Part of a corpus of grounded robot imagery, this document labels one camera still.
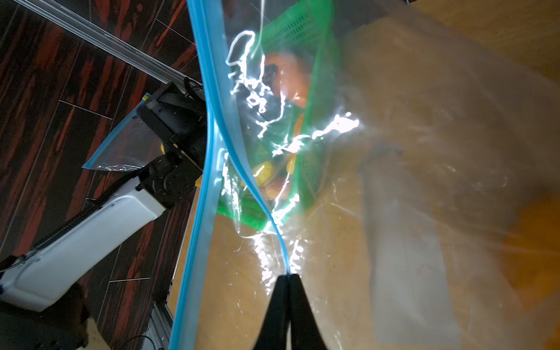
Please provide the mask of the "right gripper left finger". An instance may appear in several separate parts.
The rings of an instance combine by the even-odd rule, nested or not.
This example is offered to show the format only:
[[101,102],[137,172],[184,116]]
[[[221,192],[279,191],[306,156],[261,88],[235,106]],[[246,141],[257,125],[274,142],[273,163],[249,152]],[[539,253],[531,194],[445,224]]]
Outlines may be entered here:
[[285,350],[289,318],[289,277],[276,280],[264,321],[254,345],[254,350]]

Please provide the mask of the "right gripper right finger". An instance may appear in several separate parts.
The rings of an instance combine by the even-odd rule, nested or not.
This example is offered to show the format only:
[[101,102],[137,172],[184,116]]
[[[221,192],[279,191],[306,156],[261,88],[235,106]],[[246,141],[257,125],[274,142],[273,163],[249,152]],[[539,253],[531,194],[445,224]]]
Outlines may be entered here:
[[292,349],[327,350],[299,275],[290,275],[289,288]]

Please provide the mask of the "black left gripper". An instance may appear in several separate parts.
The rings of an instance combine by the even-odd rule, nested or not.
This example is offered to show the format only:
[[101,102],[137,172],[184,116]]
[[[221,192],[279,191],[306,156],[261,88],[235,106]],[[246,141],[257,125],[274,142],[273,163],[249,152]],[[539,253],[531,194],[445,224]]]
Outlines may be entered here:
[[137,117],[163,144],[164,153],[141,169],[141,174],[167,175],[175,170],[201,175],[207,143],[206,104],[193,90],[182,93],[169,83],[147,98]]

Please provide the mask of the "clear zip-top bag blue zipper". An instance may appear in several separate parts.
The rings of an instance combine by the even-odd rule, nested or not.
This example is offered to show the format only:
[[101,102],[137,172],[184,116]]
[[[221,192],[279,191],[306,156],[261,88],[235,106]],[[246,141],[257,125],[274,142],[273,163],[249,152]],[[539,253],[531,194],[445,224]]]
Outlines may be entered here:
[[140,103],[109,133],[82,166],[83,169],[133,172],[163,155],[161,139],[138,115],[138,109],[149,97],[149,93],[144,94]]

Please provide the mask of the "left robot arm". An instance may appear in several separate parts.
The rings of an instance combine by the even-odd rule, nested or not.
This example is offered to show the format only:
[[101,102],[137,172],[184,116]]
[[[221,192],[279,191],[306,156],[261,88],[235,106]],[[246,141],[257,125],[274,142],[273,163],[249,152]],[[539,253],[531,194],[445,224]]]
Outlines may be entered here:
[[85,167],[120,172],[93,203],[1,263],[1,348],[80,349],[90,312],[80,278],[184,201],[202,175],[206,102],[192,83],[147,94]]

